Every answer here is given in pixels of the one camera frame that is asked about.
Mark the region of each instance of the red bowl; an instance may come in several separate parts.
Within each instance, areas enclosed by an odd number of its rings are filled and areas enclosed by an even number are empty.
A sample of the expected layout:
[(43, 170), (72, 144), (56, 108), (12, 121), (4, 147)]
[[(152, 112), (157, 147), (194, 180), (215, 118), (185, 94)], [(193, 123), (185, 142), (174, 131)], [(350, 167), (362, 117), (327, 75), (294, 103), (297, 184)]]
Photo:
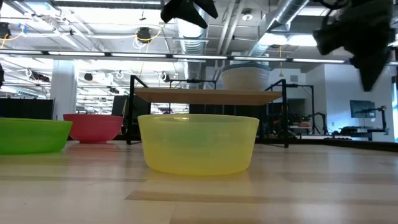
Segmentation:
[(64, 114), (65, 121), (72, 121), (70, 137), (80, 143), (106, 143), (120, 132), (123, 118), (98, 114)]

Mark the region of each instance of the yellow bowl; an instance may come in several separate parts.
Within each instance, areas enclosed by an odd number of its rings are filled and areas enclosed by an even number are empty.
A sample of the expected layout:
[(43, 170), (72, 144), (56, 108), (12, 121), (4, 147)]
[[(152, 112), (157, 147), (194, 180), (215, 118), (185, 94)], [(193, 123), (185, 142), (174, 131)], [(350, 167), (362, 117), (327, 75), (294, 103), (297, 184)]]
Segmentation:
[(145, 161), (161, 172), (223, 175), (251, 161), (259, 120), (207, 114), (138, 117)]

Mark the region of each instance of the green bowl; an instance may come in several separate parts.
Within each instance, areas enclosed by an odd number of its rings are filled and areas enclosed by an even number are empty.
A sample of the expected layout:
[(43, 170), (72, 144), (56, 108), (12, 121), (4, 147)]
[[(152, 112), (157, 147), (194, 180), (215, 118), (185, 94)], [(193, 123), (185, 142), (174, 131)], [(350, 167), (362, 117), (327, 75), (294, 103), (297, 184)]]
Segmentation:
[(0, 154), (61, 151), (71, 126), (69, 121), (0, 118)]

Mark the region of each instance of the pillar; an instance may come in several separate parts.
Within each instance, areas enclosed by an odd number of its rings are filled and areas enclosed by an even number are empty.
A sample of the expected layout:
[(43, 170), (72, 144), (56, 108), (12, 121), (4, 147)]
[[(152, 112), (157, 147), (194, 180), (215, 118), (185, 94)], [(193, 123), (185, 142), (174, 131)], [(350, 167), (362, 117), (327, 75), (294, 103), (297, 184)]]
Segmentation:
[(54, 60), (50, 98), (54, 100), (53, 119), (63, 121), (64, 114), (76, 113), (79, 69), (72, 60)]

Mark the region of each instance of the bowl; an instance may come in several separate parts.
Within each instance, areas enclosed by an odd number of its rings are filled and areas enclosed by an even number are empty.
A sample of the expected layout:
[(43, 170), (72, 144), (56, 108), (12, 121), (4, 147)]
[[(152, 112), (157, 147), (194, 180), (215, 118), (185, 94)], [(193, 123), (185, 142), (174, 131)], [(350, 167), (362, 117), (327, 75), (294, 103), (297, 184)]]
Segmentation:
[(0, 154), (61, 151), (71, 126), (68, 121), (0, 118)]
[(123, 117), (99, 114), (64, 114), (65, 121), (72, 121), (70, 137), (80, 143), (106, 143), (114, 139), (123, 123)]
[(183, 175), (223, 175), (251, 161), (259, 120), (211, 114), (138, 117), (147, 165)]
[(264, 91), (268, 87), (269, 67), (258, 63), (240, 63), (225, 66), (221, 82), (225, 90)]

